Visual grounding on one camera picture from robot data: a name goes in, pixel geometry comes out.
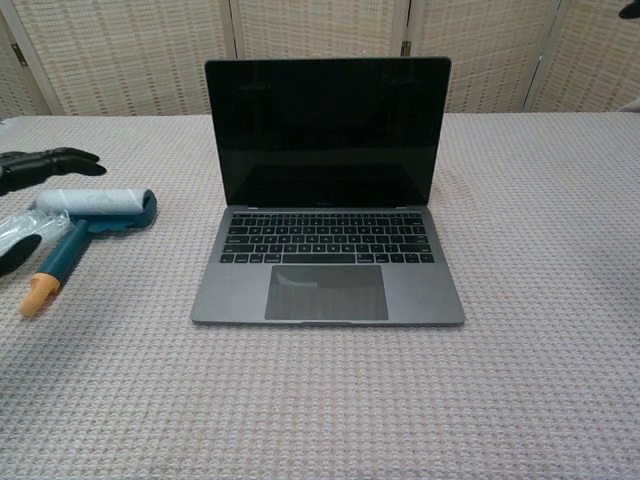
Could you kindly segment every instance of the teal lint roller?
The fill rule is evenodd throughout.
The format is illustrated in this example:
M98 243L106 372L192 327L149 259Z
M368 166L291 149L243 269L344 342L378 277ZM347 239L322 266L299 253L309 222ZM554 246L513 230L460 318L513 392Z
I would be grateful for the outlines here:
M68 212L75 228L40 265L31 279L31 291L20 306L20 313L38 313L51 293L58 291L71 274L91 240L91 235L127 228L148 227L156 215L157 200L147 189L45 190L36 207L47 213Z

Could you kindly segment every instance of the lint roller handle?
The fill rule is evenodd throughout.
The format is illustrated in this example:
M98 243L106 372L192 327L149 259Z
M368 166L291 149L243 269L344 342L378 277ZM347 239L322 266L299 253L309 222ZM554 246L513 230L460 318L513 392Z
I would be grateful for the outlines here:
M31 278L31 291L20 306L20 313L33 316L47 297L58 291L89 244L89 222L78 220L58 246L42 262L38 273Z

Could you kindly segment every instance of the screen panel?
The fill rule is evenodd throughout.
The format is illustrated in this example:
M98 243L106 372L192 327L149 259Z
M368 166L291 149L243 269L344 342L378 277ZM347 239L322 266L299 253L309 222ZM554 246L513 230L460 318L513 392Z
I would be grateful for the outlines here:
M211 61L227 203L427 203L446 58Z

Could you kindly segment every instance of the clear plastic wrap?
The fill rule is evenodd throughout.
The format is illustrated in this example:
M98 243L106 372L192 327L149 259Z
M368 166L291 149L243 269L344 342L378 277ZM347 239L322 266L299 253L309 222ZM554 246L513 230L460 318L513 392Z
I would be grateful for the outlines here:
M70 227L71 221L66 212L48 215L41 210L31 209L11 215L0 220L0 255L4 255L21 238L38 234L42 237L42 241L33 257L40 250L58 241Z

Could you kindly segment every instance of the keyboard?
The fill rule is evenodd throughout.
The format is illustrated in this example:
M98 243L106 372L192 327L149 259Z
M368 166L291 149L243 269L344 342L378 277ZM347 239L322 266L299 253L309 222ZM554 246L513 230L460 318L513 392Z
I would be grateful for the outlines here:
M422 216L234 213L220 263L433 263Z

